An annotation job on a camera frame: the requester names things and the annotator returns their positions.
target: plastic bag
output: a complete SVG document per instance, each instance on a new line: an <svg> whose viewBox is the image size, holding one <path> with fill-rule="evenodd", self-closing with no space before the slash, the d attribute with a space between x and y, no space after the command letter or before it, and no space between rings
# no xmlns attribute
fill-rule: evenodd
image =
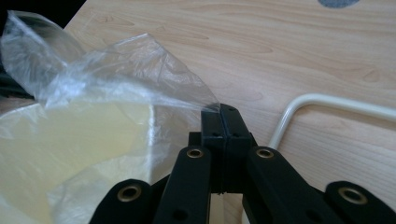
<svg viewBox="0 0 396 224"><path fill-rule="evenodd" d="M200 111L219 110L150 35L84 53L51 21L11 11L1 50L40 103L0 115L2 223L88 223L116 183L169 174Z"/></svg>

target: brass grommet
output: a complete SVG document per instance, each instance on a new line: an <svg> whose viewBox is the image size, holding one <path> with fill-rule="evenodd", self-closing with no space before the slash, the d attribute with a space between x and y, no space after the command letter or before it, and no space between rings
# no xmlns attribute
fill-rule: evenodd
<svg viewBox="0 0 396 224"><path fill-rule="evenodd" d="M367 198L356 189L342 187L338 190L338 193L343 197L343 199L347 200L350 203L363 205L367 204Z"/></svg>
<svg viewBox="0 0 396 224"><path fill-rule="evenodd" d="M273 158L273 157L274 157L274 153L273 153L272 151L270 151L270 150L268 150L268 149L263 149L263 148L258 149L258 150L256 151L256 154L257 154L259 157L264 158L264 159L270 159L270 158Z"/></svg>
<svg viewBox="0 0 396 224"><path fill-rule="evenodd" d="M204 152L201 149L193 148L187 151L187 156L190 158L201 158L204 156Z"/></svg>
<svg viewBox="0 0 396 224"><path fill-rule="evenodd" d="M117 194L117 198L123 203L128 203L139 198L141 194L142 189L140 186L129 185L120 189L119 193Z"/></svg>

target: white metal rod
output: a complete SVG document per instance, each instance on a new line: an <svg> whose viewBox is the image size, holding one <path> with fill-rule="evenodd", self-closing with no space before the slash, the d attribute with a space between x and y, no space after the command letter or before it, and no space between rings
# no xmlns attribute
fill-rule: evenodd
<svg viewBox="0 0 396 224"><path fill-rule="evenodd" d="M308 93L301 95L291 101L283 112L282 118L276 126L276 130L270 140L268 147L277 149L294 113L306 105L323 105L327 107L355 112L379 119L396 121L396 109L381 105L372 105L346 98L335 97L320 93Z"/></svg>

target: hole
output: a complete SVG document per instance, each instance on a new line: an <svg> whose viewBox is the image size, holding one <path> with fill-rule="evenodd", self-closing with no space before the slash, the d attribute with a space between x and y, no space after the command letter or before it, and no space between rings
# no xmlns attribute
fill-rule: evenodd
<svg viewBox="0 0 396 224"><path fill-rule="evenodd" d="M306 210L305 214L309 219L311 219L315 223L323 222L323 219L321 218L321 216L314 210Z"/></svg>
<svg viewBox="0 0 396 224"><path fill-rule="evenodd" d="M367 203L367 198L356 189L343 187L338 190L338 193L350 203L362 205Z"/></svg>
<svg viewBox="0 0 396 224"><path fill-rule="evenodd" d="M117 197L123 203L128 203L139 198L142 193L142 189L138 185L130 185L120 189Z"/></svg>
<svg viewBox="0 0 396 224"><path fill-rule="evenodd" d="M178 220L178 221L186 220L188 217L189 217L189 214L187 214L186 211L181 210L181 209L177 209L177 210L174 212L174 214L173 214L173 218L174 218L175 220Z"/></svg>
<svg viewBox="0 0 396 224"><path fill-rule="evenodd" d="M187 151L187 156L189 156L190 158L201 158L204 156L204 152L196 148L190 149Z"/></svg>
<svg viewBox="0 0 396 224"><path fill-rule="evenodd" d="M269 159L274 157L274 153L268 149L259 149L256 154L261 158Z"/></svg>

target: wood grain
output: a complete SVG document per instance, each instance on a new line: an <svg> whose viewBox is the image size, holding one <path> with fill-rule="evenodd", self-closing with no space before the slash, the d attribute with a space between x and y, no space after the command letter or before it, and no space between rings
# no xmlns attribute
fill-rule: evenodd
<svg viewBox="0 0 396 224"><path fill-rule="evenodd" d="M149 33L236 106L266 145L293 98L321 92L396 107L396 2L88 0L65 29L86 50ZM320 106L280 151L313 186L346 179L396 209L396 124ZM238 223L240 196L226 197Z"/></svg>

